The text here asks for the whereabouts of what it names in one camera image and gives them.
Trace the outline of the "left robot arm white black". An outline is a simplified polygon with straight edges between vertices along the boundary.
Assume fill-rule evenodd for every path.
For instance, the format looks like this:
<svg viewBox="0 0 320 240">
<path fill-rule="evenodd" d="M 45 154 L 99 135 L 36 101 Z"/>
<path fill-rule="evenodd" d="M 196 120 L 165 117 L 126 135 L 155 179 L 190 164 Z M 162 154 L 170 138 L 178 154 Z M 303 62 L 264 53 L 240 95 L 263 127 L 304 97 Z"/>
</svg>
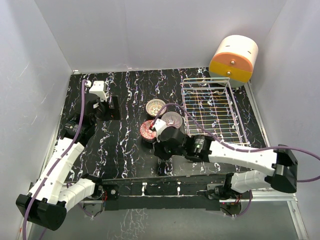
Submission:
<svg viewBox="0 0 320 240">
<path fill-rule="evenodd" d="M 96 124 L 120 119 L 117 96 L 106 101 L 93 94 L 86 96 L 80 110 L 63 126 L 54 153 L 37 182 L 16 199 L 15 204 L 27 221 L 55 231 L 75 205 L 87 197 L 97 200 L 103 195 L 101 179 L 89 174 L 68 189 L 63 189 L 63 185 L 75 160 L 95 135 Z"/>
</svg>

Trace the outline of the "red white patterned bowl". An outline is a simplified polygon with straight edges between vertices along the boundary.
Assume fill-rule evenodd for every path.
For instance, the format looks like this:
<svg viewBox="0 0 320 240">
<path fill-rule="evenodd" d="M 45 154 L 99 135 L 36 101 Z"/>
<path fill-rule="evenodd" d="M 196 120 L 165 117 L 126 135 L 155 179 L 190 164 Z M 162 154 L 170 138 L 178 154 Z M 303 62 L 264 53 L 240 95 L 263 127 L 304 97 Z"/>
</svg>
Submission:
<svg viewBox="0 0 320 240">
<path fill-rule="evenodd" d="M 153 120 L 147 120 L 142 123 L 139 129 L 141 137 L 148 143 L 152 143 L 157 137 L 157 132 L 151 129 L 152 123 Z"/>
</svg>

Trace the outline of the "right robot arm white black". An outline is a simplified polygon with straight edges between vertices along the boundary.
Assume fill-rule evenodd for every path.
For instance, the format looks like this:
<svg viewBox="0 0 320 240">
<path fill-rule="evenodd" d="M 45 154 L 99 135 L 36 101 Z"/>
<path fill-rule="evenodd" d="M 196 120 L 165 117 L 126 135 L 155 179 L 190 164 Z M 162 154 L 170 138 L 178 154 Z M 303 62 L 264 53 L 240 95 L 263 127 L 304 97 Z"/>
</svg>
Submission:
<svg viewBox="0 0 320 240">
<path fill-rule="evenodd" d="M 292 151 L 282 145 L 268 150 L 223 145 L 208 135 L 188 136 L 175 127 L 167 127 L 153 148 L 155 156 L 164 161 L 183 156 L 191 162 L 225 163 L 248 169 L 226 174 L 222 185 L 207 190 L 209 198 L 233 199 L 250 190 L 269 187 L 287 194 L 297 191 L 298 161 Z"/>
</svg>

